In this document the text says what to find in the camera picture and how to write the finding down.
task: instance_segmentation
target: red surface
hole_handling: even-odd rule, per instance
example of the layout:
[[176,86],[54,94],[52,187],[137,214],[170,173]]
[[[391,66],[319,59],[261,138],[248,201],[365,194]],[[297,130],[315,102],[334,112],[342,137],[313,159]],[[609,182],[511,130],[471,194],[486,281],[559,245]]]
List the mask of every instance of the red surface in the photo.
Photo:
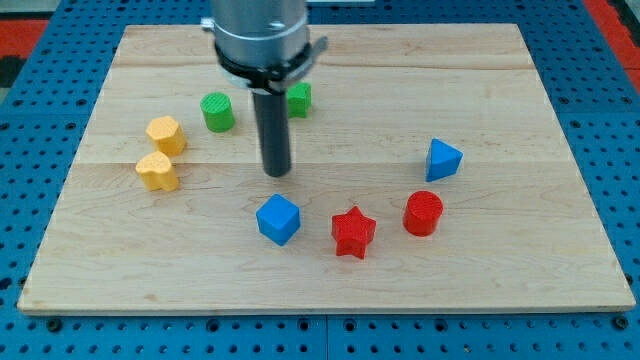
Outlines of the red surface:
[[444,205],[438,195],[429,191],[417,191],[407,200],[402,224],[415,236],[429,236],[436,231]]
[[373,241],[376,221],[370,219],[354,206],[346,214],[331,218],[331,235],[336,239],[336,256],[353,255],[364,259],[367,245]]
[[48,23],[48,20],[0,20],[0,57],[28,58]]
[[640,92],[640,48],[631,40],[629,29],[620,22],[618,11],[607,0],[584,0],[584,4],[600,28],[618,61]]

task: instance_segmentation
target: yellow hexagonal block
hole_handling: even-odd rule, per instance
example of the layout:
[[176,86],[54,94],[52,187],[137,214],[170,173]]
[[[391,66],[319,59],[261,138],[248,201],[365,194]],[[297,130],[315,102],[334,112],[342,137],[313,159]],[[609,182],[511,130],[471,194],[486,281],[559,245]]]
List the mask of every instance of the yellow hexagonal block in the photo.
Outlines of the yellow hexagonal block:
[[171,116],[151,120],[146,133],[156,150],[167,156],[180,155],[187,145],[180,124]]
[[148,190],[173,191],[180,185],[171,159],[160,151],[154,151],[140,159],[136,164],[136,172]]

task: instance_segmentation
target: green cylinder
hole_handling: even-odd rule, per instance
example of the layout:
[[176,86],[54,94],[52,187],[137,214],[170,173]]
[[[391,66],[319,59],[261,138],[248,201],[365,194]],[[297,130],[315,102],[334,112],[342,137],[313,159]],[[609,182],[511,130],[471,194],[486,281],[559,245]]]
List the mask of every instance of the green cylinder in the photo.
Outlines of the green cylinder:
[[231,101],[223,93],[215,92],[205,95],[200,101],[200,109],[207,128],[213,132],[225,132],[236,123]]

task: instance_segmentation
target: blue block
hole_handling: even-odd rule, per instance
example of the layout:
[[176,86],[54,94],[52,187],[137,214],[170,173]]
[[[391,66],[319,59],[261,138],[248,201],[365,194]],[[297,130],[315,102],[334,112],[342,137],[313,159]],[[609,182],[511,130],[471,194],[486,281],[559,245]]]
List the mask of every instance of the blue block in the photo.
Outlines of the blue block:
[[300,228],[300,209],[280,194],[274,194],[256,212],[258,229],[276,244],[284,246]]
[[460,150],[436,138],[432,139],[427,154],[427,182],[455,174],[461,160]]

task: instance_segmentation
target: red star block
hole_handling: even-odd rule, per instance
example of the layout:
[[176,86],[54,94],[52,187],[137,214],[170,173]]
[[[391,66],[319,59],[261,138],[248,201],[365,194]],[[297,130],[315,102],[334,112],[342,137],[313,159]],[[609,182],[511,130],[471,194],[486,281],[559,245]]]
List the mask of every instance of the red star block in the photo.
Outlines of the red star block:
[[364,259],[367,245],[373,241],[376,221],[354,206],[349,212],[331,218],[331,235],[336,239],[336,256],[353,255]]

